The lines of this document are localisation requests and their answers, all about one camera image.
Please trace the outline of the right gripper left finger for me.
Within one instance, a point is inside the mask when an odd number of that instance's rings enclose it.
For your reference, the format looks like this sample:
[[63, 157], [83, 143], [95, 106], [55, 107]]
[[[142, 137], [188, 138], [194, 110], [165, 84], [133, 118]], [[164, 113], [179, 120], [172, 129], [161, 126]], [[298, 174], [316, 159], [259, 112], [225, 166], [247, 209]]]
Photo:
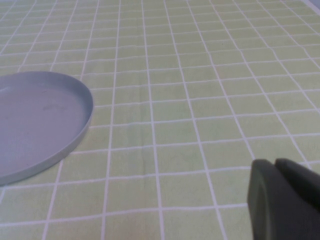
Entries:
[[252, 162], [247, 205], [255, 240], [318, 240], [320, 212], [266, 159]]

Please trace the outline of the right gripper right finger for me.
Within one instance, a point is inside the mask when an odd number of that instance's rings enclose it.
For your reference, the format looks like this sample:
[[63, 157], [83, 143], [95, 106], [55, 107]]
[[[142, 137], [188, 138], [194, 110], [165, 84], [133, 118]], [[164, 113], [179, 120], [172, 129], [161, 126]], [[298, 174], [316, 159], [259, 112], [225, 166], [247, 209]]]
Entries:
[[306, 203], [320, 211], [320, 175], [287, 158], [277, 158], [275, 167]]

